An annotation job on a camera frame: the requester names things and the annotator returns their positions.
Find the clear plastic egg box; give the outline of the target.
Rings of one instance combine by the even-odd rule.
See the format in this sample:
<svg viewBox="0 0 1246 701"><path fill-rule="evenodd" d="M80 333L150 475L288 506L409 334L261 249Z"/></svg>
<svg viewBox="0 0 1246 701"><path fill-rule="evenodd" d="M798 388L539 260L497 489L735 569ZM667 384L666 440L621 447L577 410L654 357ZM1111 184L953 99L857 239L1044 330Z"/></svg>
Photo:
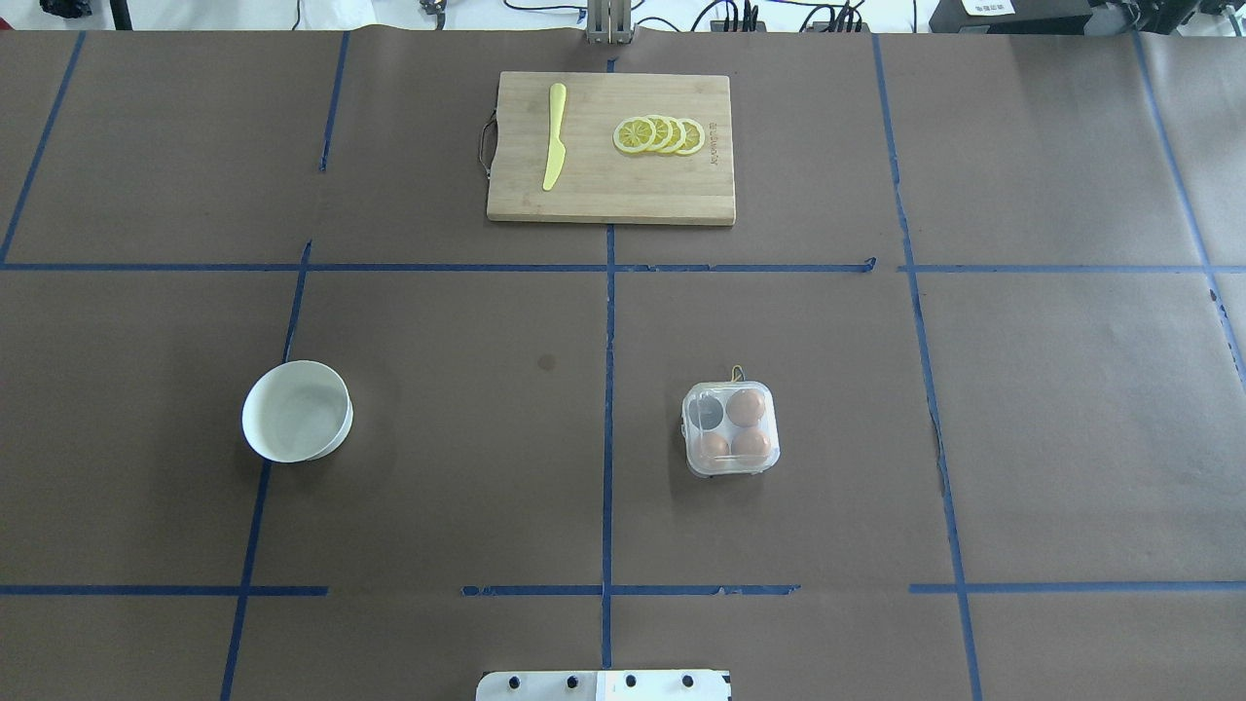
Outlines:
<svg viewBox="0 0 1246 701"><path fill-rule="evenodd" d="M704 479L716 478L716 476L735 476L735 474L760 474L770 469L779 458L782 456L782 443L780 443L780 436L778 431L776 422L776 405L774 402L773 390L768 385L753 381L745 376L743 365L735 365L731 369L731 379L726 382L706 382L693 386L687 396L682 398L682 440L685 445L685 457L687 464L693 474L700 476ZM773 453L765 464L740 464L731 456L721 458L714 464L705 464L698 459L697 456L697 442L699 435L713 433L724 436L730 443L735 435L740 430L748 430L748 427L739 427L730 422L726 416L726 403L730 395L735 390L743 387L756 387L766 395L768 410L761 423L753 427L760 427L766 435L770 436L773 442Z"/></svg>

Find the brown egg in box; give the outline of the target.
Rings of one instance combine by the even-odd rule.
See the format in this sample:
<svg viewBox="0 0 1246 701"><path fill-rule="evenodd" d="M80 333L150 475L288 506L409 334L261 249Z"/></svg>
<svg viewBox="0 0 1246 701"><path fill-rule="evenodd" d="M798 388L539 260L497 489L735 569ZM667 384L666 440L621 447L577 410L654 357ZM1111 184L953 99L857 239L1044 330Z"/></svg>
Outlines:
<svg viewBox="0 0 1246 701"><path fill-rule="evenodd" d="M765 464L771 453L770 436L760 427L740 430L731 440L731 457L740 464Z"/></svg>
<svg viewBox="0 0 1246 701"><path fill-rule="evenodd" d="M697 456L698 459L705 464L714 464L714 462L729 457L731 454L730 443L721 435L708 433L699 435L697 442Z"/></svg>

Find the bamboo cutting board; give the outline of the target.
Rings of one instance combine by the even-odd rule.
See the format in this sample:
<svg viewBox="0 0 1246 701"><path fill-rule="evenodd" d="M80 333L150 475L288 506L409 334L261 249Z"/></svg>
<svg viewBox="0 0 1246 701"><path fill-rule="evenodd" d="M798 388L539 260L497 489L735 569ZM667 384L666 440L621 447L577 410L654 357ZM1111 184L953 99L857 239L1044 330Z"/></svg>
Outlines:
<svg viewBox="0 0 1246 701"><path fill-rule="evenodd" d="M567 154L542 191L548 92L567 86ZM632 117L695 120L698 154L622 154L611 141ZM731 83L721 75L503 71L495 103L487 215L497 222L731 227L736 220Z"/></svg>

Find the lemon slice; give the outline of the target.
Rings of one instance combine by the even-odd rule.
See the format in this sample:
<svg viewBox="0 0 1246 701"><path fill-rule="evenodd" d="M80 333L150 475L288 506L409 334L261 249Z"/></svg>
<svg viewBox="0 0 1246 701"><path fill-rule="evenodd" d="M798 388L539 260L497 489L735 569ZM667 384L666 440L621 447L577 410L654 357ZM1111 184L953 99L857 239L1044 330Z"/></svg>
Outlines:
<svg viewBox="0 0 1246 701"><path fill-rule="evenodd" d="M659 152L660 154L677 154L677 151L682 148L682 143L687 138L687 128L682 120L677 120L677 117L668 117L667 125L669 133Z"/></svg>
<svg viewBox="0 0 1246 701"><path fill-rule="evenodd" d="M644 154L657 142L658 129L648 117L632 117L617 125L611 137L622 154Z"/></svg>
<svg viewBox="0 0 1246 701"><path fill-rule="evenodd" d="M653 152L653 154L659 154L659 148L664 141L667 141L667 136L669 133L667 125L668 117L663 115L645 115L644 118L653 126L653 139L650 139L649 146L645 146L645 151Z"/></svg>
<svg viewBox="0 0 1246 701"><path fill-rule="evenodd" d="M679 120L682 125L682 143L677 148L677 154L698 154L705 143L705 129L695 120Z"/></svg>

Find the black computer tower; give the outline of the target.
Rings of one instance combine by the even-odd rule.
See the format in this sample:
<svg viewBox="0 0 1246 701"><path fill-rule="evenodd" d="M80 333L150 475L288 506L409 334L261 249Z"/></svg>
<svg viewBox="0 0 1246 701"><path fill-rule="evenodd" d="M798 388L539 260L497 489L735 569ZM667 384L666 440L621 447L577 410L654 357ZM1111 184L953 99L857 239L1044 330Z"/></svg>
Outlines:
<svg viewBox="0 0 1246 701"><path fill-rule="evenodd" d="M1135 1L939 1L933 34L1110 36L1138 27Z"/></svg>

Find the white bowl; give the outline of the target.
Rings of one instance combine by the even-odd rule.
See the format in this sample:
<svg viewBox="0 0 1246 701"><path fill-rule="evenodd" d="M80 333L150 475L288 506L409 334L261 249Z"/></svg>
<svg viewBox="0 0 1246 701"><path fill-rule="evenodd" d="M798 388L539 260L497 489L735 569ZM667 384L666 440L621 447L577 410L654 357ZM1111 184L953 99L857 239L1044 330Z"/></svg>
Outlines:
<svg viewBox="0 0 1246 701"><path fill-rule="evenodd" d="M314 360L270 369L250 387L240 408L245 445L277 464L329 456L346 442L353 425L346 382Z"/></svg>

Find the yellow plastic knife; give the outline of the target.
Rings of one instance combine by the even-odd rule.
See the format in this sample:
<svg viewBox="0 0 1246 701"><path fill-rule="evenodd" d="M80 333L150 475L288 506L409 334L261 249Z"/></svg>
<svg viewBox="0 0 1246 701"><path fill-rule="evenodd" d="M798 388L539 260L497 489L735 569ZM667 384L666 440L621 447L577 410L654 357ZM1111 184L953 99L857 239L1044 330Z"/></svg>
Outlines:
<svg viewBox="0 0 1246 701"><path fill-rule="evenodd" d="M564 83L552 83L548 92L548 139L542 178L542 191L553 191L558 178L564 171L567 148L562 141L564 128L564 110L567 103L567 86Z"/></svg>

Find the brown egg from bowl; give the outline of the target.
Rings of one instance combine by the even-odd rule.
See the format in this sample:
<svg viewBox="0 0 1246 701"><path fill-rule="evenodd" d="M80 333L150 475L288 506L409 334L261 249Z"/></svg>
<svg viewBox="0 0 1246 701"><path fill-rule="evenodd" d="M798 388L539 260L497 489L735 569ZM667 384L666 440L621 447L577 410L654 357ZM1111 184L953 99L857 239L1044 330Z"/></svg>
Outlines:
<svg viewBox="0 0 1246 701"><path fill-rule="evenodd" d="M743 387L730 395L726 403L726 416L739 427L753 427L761 423L768 410L764 391L756 387Z"/></svg>

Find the brown egg in box rear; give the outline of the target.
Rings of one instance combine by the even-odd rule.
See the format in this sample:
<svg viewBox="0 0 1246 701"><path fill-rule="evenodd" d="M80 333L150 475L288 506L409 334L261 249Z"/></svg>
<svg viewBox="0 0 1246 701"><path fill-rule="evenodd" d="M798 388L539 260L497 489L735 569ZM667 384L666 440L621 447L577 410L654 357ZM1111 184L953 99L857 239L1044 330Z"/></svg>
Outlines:
<svg viewBox="0 0 1246 701"><path fill-rule="evenodd" d="M740 430L731 440L731 457L740 464L765 464L771 453L770 436L760 427Z"/></svg>

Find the aluminium frame post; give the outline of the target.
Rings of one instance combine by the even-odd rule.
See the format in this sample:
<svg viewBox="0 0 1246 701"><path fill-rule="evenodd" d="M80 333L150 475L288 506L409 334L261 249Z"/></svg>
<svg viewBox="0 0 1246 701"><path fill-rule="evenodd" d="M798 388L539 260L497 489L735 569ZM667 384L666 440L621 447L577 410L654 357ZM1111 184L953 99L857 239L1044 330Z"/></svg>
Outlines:
<svg viewBox="0 0 1246 701"><path fill-rule="evenodd" d="M632 1L586 1L586 39L588 44L632 44L633 39L635 39L635 22L632 14Z"/></svg>

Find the brown egg in box front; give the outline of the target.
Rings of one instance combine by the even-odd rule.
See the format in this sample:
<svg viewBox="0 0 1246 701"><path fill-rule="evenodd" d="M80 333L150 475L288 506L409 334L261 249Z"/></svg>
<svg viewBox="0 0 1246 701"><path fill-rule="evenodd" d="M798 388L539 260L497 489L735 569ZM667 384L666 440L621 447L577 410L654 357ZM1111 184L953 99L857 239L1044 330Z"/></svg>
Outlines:
<svg viewBox="0 0 1246 701"><path fill-rule="evenodd" d="M698 459L705 464L714 464L714 462L729 457L731 454L730 443L721 435L708 433L699 435L697 442L697 456Z"/></svg>

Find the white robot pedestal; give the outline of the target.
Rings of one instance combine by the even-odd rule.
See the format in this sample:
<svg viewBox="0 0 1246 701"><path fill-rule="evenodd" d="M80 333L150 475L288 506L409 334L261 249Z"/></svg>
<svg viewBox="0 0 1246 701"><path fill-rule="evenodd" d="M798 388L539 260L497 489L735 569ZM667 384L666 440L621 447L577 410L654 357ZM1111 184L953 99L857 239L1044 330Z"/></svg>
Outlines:
<svg viewBox="0 0 1246 701"><path fill-rule="evenodd" d="M476 700L731 700L728 671L711 669L495 671Z"/></svg>

